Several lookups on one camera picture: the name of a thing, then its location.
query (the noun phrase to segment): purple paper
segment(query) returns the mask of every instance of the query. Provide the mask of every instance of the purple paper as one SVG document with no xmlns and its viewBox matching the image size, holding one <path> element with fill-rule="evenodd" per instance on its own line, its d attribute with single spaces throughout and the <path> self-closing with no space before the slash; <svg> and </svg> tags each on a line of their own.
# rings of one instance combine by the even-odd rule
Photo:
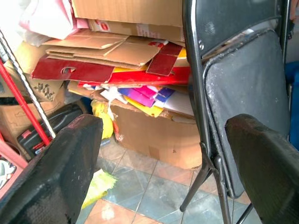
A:
<svg viewBox="0 0 299 224">
<path fill-rule="evenodd" d="M 155 102 L 154 98 L 149 98 L 143 95 L 142 93 L 136 91 L 134 88 L 119 88 L 118 92 L 122 95 L 130 97 L 131 99 L 137 101 L 138 103 L 144 106 L 152 107 Z"/>
<path fill-rule="evenodd" d="M 157 93 L 153 90 L 151 90 L 149 87 L 147 86 L 142 86 L 141 88 L 134 88 L 134 90 L 140 92 L 141 94 L 145 95 L 148 98 L 153 98 L 153 96 L 155 96 Z"/>
</svg>

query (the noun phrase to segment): red metal frame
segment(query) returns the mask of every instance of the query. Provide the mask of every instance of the red metal frame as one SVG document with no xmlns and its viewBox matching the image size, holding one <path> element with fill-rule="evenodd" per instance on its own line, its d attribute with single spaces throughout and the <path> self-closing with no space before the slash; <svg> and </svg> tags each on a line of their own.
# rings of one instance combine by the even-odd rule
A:
<svg viewBox="0 0 299 224">
<path fill-rule="evenodd" d="M 13 165 L 17 167 L 16 171 L 8 182 L 0 189 L 0 200 L 7 190 L 13 185 L 17 177 L 21 174 L 23 169 L 28 165 L 26 160 L 24 160 L 20 155 L 18 155 L 11 147 L 8 146 L 4 141 L 0 140 L 0 155 L 10 161 Z"/>
<path fill-rule="evenodd" d="M 27 117 L 29 118 L 29 120 L 33 124 L 34 128 L 36 129 L 37 133 L 39 134 L 39 136 L 41 137 L 43 142 L 46 145 L 48 145 L 50 143 L 50 141 L 49 141 L 46 133 L 44 132 L 43 128 L 41 127 L 41 125 L 39 124 L 39 122 L 35 118 L 34 114 L 30 110 L 30 108 L 28 107 L 24 97 L 22 96 L 22 94 L 19 91 L 18 87 L 15 85 L 15 83 L 14 83 L 13 79 L 10 77 L 9 73 L 6 71 L 6 69 L 5 69 L 5 67 L 4 67 L 1 60 L 0 60 L 0 74 L 3 77 L 4 81 L 6 82 L 6 84 L 8 85 L 11 92 L 13 93 L 13 95 L 15 96 L 16 100 L 20 104 L 21 108 L 23 109 L 23 111 L 26 113 Z"/>
</svg>

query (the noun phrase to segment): pink paper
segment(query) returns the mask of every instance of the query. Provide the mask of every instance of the pink paper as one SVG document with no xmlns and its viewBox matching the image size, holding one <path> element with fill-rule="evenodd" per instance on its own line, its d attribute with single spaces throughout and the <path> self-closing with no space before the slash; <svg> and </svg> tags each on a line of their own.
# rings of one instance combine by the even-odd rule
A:
<svg viewBox="0 0 299 224">
<path fill-rule="evenodd" d="M 79 27 L 86 28 L 88 25 L 80 20 L 77 27 L 69 0 L 32 0 L 20 19 L 20 26 L 63 40 L 76 33 Z"/>
<path fill-rule="evenodd" d="M 134 90 L 145 95 L 148 98 L 153 98 L 157 94 L 157 92 L 151 90 L 149 87 L 147 87 L 145 85 L 142 86 L 141 88 L 134 88 Z"/>
</svg>

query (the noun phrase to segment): blue floor tile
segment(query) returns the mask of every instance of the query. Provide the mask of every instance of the blue floor tile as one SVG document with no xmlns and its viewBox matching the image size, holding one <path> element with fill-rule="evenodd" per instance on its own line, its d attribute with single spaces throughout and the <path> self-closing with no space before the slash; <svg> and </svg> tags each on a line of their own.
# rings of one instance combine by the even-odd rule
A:
<svg viewBox="0 0 299 224">
<path fill-rule="evenodd" d="M 183 213 L 180 210 L 176 210 L 175 212 L 159 219 L 158 221 L 164 224 L 180 224 Z"/>
<path fill-rule="evenodd" d="M 84 208 L 80 211 L 80 214 L 76 221 L 76 224 L 84 224 L 85 223 L 86 219 L 89 216 L 89 213 L 92 211 L 95 204 L 96 204 L 96 202 L 88 205 L 86 208 Z"/>
<path fill-rule="evenodd" d="M 117 182 L 113 189 L 108 190 L 108 194 L 103 199 L 135 211 L 150 175 L 120 165 L 112 175 L 117 179 Z"/>
<path fill-rule="evenodd" d="M 106 160 L 103 157 L 98 157 L 95 167 L 96 167 L 96 170 L 102 169 L 105 172 L 108 172 L 111 174 L 113 172 L 113 170 L 115 169 L 116 165 L 117 164 L 115 162 Z"/>
<path fill-rule="evenodd" d="M 187 191 L 183 184 L 152 176 L 137 212 L 154 220 L 164 218 L 164 223 L 173 222 Z"/>
<path fill-rule="evenodd" d="M 238 221 L 238 219 L 241 217 L 245 209 L 248 207 L 246 204 L 241 204 L 238 202 L 235 202 L 235 209 L 234 209 L 234 223 Z M 262 224 L 260 218 L 258 217 L 258 214 L 256 213 L 256 210 L 253 209 L 250 214 L 247 216 L 243 224 Z"/>
<path fill-rule="evenodd" d="M 229 200 L 228 204 L 232 210 L 233 201 Z M 198 201 L 189 204 L 184 213 L 182 224 L 194 223 L 223 223 L 220 202 L 217 195 L 208 194 L 206 197 L 202 197 Z"/>
</svg>

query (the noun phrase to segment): metal rod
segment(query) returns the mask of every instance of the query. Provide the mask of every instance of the metal rod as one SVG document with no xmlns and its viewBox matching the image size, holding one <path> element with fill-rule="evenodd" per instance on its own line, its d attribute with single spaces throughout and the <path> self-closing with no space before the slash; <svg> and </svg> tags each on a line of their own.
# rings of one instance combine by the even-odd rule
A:
<svg viewBox="0 0 299 224">
<path fill-rule="evenodd" d="M 286 50 L 288 44 L 288 29 L 290 20 L 291 0 L 285 0 L 284 10 L 282 13 L 282 30 L 280 35 L 280 45 L 282 49 L 283 62 L 286 62 Z"/>
<path fill-rule="evenodd" d="M 18 101 L 20 104 L 21 108 L 23 111 L 26 113 L 27 117 L 29 120 L 32 122 L 34 128 L 36 129 L 37 133 L 41 137 L 41 139 L 44 141 L 46 145 L 50 143 L 46 133 L 43 131 L 42 126 L 38 121 L 36 120 L 35 116 L 33 115 L 32 111 L 28 107 L 24 97 L 22 96 L 21 92 L 19 91 L 18 87 L 15 85 L 13 79 L 10 77 L 9 73 L 6 71 L 2 61 L 0 61 L 0 74 L 3 77 L 4 81 L 8 85 L 9 89 L 15 96 L 15 99 Z"/>
<path fill-rule="evenodd" d="M 186 210 L 188 204 L 192 200 L 192 198 L 195 195 L 195 193 L 197 192 L 198 188 L 202 185 L 202 183 L 211 174 L 212 174 L 211 168 L 209 167 L 209 165 L 207 163 L 205 163 L 203 161 L 202 167 L 201 167 L 199 173 L 197 174 L 197 177 L 196 177 L 194 183 L 192 184 L 186 198 L 184 199 L 184 202 L 182 203 L 181 207 L 179 208 L 181 210 L 181 212 L 184 212 Z"/>
<path fill-rule="evenodd" d="M 188 61 L 192 69 L 192 86 L 194 95 L 197 127 L 199 129 L 200 141 L 206 147 L 206 153 L 211 153 L 211 142 L 209 135 L 209 123 L 206 109 L 206 95 L 203 82 L 203 68 L 201 64 L 200 45 L 196 29 L 196 4 L 197 0 L 185 0 L 183 4 L 183 21 L 187 44 Z"/>
<path fill-rule="evenodd" d="M 4 49 L 4 51 L 6 52 L 8 58 L 10 59 L 11 63 L 13 64 L 13 67 L 15 69 L 15 71 L 17 72 L 17 74 L 19 75 L 20 79 L 21 79 L 21 82 L 23 83 L 23 85 L 25 86 L 25 89 L 27 90 L 33 104 L 35 105 L 38 113 L 40 114 L 42 120 L 44 121 L 50 135 L 52 138 L 55 138 L 56 135 L 55 135 L 55 132 L 53 130 L 53 128 L 51 127 L 48 119 L 47 119 L 47 116 L 45 114 L 45 112 L 43 111 L 43 108 L 41 106 L 41 104 L 37 101 L 37 98 L 36 96 L 34 95 L 28 81 L 27 81 L 27 78 L 26 76 L 24 75 L 24 72 L 22 70 L 22 68 L 20 67 L 17 59 L 15 58 L 12 50 L 10 49 L 9 45 L 8 45 L 8 42 L 6 41 L 2 31 L 0 30 L 0 43 Z"/>
<path fill-rule="evenodd" d="M 241 215 L 241 217 L 239 218 L 239 220 L 236 224 L 242 224 L 245 221 L 245 219 L 247 218 L 247 216 L 249 215 L 249 213 L 251 212 L 252 209 L 253 209 L 253 205 L 250 203 L 250 205 L 243 212 L 243 214 Z"/>
<path fill-rule="evenodd" d="M 214 172 L 214 177 L 216 179 L 216 184 L 217 184 L 223 223 L 231 224 L 232 222 L 229 213 L 228 195 L 225 187 L 225 177 L 223 171 L 222 158 L 219 155 L 216 156 L 215 158 L 215 167 L 217 170 Z"/>
</svg>

